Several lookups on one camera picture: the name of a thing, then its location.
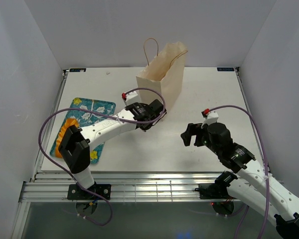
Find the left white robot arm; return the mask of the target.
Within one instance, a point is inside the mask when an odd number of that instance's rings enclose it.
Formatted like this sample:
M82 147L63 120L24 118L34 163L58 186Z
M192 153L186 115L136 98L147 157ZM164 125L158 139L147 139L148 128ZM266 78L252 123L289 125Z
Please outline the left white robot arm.
M79 194L85 199L90 199L96 193L95 181L89 169L93 149L122 133L138 128L146 131L164 114L166 108L156 99L149 105L132 103L113 119L105 119L84 127L75 124L68 126L61 137L58 151L80 185Z

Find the brown paper bag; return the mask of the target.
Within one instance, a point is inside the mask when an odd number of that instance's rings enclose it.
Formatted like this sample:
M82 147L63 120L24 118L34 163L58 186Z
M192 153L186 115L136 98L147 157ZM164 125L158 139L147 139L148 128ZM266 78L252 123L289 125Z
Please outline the brown paper bag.
M186 54L182 42L167 43L162 50L156 47L156 56L136 75L139 88L149 88L160 93L169 112L182 90Z

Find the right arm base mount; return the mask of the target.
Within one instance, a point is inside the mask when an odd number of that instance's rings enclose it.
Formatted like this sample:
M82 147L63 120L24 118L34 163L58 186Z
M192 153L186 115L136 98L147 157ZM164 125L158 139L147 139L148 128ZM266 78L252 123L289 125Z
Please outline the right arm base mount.
M223 171L213 183L200 183L193 190L199 194L200 199L222 199L231 201L232 196L228 193L228 188L234 188L234 183L245 183L230 171Z

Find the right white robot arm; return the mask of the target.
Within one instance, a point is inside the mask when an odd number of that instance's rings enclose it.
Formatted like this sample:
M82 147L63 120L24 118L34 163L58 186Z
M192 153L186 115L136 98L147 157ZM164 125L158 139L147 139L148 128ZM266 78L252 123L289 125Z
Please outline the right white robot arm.
M263 214L284 239L299 239L299 197L286 189L244 146L235 143L227 127L190 123L181 135L185 146L205 146L227 167L213 184L197 191L204 197L238 199Z

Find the long braided orange bread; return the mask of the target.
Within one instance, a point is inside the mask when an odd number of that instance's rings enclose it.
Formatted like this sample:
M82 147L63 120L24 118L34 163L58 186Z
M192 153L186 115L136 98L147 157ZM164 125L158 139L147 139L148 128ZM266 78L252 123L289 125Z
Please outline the long braided orange bread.
M62 158L62 155L60 154L58 148L61 144L61 141L65 135L66 130L68 129L68 127L73 126L73 125L76 126L77 128L79 127L79 123L76 119L73 119L73 118L66 119L65 123L62 125L62 127L58 133L58 136L56 139L56 146L55 146L55 156L57 158Z

